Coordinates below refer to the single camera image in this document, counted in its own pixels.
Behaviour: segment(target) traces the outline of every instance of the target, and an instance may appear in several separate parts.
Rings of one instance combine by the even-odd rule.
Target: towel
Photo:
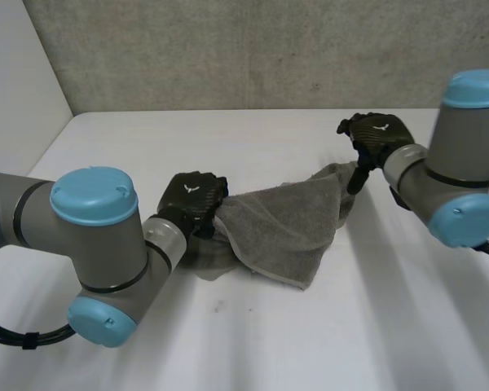
[[[193,237],[180,265],[214,280],[244,264],[308,288],[353,206],[346,187],[355,166],[331,164],[303,182],[227,197],[216,212],[214,237]]]

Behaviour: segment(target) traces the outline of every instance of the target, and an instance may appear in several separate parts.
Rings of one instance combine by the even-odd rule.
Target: robotic arm
[[[349,193],[381,168],[397,203],[435,238],[489,253],[489,70],[451,79],[429,150],[391,115],[356,114],[337,132],[350,136],[359,152]]]
[[[36,349],[76,332],[98,345],[122,345],[187,249],[190,235],[214,233],[225,178],[173,177],[157,214],[141,225],[138,196],[119,169],[91,167],[56,182],[0,174],[0,248],[12,244],[71,258],[81,291],[69,325],[47,334],[0,327],[0,343]]]

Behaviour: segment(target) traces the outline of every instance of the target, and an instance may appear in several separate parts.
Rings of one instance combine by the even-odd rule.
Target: light blue joint cap
[[[447,86],[443,103],[452,108],[489,108],[489,69],[457,73]]]
[[[469,194],[442,205],[428,228],[448,247],[476,247],[489,239],[489,194]]]
[[[77,169],[53,185],[51,206],[79,226],[111,226],[132,216],[138,195],[129,175],[110,167]]]
[[[68,324],[90,342],[108,348],[123,345],[136,329],[124,312],[102,301],[77,297],[67,310]]]

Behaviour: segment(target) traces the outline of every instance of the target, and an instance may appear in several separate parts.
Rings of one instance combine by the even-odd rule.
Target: white tabletop
[[[427,145],[436,110],[385,110]],[[352,110],[90,113],[32,176],[125,170],[152,214],[177,172],[228,177],[231,194],[303,180],[355,158],[337,136]],[[0,324],[47,332],[79,291],[71,262],[0,251]],[[176,270],[120,349],[79,336],[36,351],[0,346],[0,390],[489,390],[489,257],[438,244],[381,173],[303,292],[245,268],[214,282]]]

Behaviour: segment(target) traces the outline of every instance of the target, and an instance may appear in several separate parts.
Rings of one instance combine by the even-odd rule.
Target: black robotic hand
[[[227,196],[224,177],[199,171],[176,174],[157,205],[157,217],[174,223],[187,239],[190,234],[210,239],[214,235],[215,211]]]
[[[415,143],[406,125],[392,114],[357,113],[349,120],[343,120],[337,133],[349,136],[353,148],[359,153],[357,168],[348,183],[350,194],[359,193],[368,180],[369,172],[384,167],[391,153]]]

